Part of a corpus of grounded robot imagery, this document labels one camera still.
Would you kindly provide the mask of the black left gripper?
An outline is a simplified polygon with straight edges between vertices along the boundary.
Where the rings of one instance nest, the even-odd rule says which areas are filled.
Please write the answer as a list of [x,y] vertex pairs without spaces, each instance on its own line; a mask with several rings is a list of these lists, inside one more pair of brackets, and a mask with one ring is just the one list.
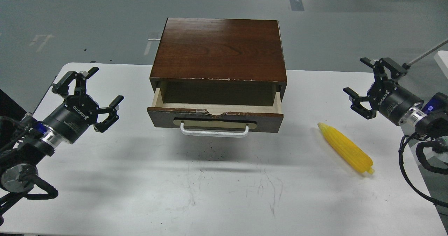
[[[98,67],[82,72],[69,71],[58,83],[51,85],[52,93],[66,99],[43,120],[43,124],[56,131],[69,144],[77,141],[92,124],[95,131],[103,133],[119,119],[117,112],[124,96],[118,95],[108,107],[99,108],[99,104],[87,95],[86,82],[98,71]],[[74,80],[74,94],[69,96],[69,85]],[[102,122],[96,122],[100,114],[108,116]]]

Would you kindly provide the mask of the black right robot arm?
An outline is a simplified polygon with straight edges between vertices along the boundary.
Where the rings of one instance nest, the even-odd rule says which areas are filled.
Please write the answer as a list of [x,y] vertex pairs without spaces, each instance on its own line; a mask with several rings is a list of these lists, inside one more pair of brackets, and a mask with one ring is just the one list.
[[349,87],[343,89],[349,95],[353,111],[368,120],[379,112],[396,126],[405,123],[413,126],[421,137],[447,136],[447,95],[437,93],[424,104],[398,83],[407,74],[409,64],[399,65],[388,57],[378,60],[363,57],[360,62],[373,70],[374,82],[366,96],[359,96]]

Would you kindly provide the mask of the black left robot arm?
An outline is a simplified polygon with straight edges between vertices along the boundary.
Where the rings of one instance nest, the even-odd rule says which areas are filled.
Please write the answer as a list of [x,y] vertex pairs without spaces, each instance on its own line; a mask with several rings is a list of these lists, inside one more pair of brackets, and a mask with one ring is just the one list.
[[53,83],[52,93],[61,96],[63,102],[43,121],[32,114],[22,120],[1,117],[13,127],[10,141],[1,147],[1,189],[7,192],[1,197],[1,215],[23,198],[57,198],[57,189],[39,177],[37,164],[45,156],[52,156],[62,142],[73,144],[89,127],[103,133],[119,119],[117,112],[124,96],[118,95],[101,108],[87,93],[87,81],[98,70],[92,67],[89,71],[69,71]]

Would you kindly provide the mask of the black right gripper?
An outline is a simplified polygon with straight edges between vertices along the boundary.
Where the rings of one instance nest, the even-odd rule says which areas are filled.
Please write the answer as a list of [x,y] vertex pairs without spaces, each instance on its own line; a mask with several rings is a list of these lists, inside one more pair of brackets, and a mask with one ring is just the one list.
[[[363,118],[369,120],[376,117],[377,111],[394,125],[400,126],[408,110],[414,106],[422,107],[424,101],[398,84],[398,80],[408,73],[397,62],[389,57],[371,60],[367,57],[359,59],[374,72],[374,83],[367,96],[360,97],[349,87],[343,91],[349,95],[351,109]],[[370,102],[372,109],[365,108],[361,103]]]

